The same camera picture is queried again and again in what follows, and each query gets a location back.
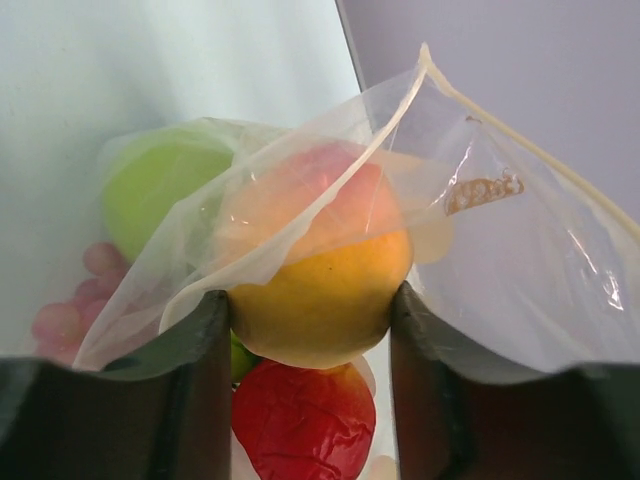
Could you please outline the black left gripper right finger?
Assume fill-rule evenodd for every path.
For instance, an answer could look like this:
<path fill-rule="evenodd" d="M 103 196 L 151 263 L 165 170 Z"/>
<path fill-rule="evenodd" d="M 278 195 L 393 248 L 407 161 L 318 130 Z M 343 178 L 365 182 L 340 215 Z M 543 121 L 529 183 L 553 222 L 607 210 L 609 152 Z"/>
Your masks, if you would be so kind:
<path fill-rule="evenodd" d="M 637 366 L 527 368 L 442 321 L 408 283 L 390 319 L 401 478 L 638 477 Z"/>

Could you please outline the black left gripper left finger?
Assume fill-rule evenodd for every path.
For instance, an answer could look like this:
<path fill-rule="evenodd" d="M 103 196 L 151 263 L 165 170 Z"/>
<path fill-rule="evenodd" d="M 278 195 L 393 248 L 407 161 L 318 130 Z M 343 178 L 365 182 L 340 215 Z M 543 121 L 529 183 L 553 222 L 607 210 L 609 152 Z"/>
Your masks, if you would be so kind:
<path fill-rule="evenodd" d="M 207 293 L 159 337 L 101 371 L 1 363 L 5 479 L 227 479 L 228 303 Z"/>

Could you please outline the clear polka dot zip bag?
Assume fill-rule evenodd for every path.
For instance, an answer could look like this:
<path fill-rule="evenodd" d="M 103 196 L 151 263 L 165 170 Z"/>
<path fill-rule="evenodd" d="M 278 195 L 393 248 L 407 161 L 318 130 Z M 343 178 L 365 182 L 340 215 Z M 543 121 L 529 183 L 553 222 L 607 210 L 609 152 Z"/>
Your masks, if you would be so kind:
<path fill-rule="evenodd" d="M 416 67 L 296 130 L 245 129 L 182 194 L 75 358 L 97 369 L 224 291 L 252 353 L 331 368 L 378 344 L 411 286 L 420 349 L 521 382 L 639 361 L 639 228 L 566 165 Z"/>

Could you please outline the orange yellow fake fruit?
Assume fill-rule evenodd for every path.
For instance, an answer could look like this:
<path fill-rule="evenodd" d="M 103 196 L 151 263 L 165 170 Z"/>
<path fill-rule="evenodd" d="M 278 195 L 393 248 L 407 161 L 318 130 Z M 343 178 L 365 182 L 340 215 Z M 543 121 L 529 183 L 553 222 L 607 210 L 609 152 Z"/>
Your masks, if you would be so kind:
<path fill-rule="evenodd" d="M 216 248 L 230 263 L 311 205 L 364 148 L 331 142 L 297 153 L 225 202 Z M 228 291 L 231 329 L 252 353 L 328 369 L 374 347 L 413 262 L 401 210 L 380 166 L 365 163 L 321 208 L 275 275 Z"/>

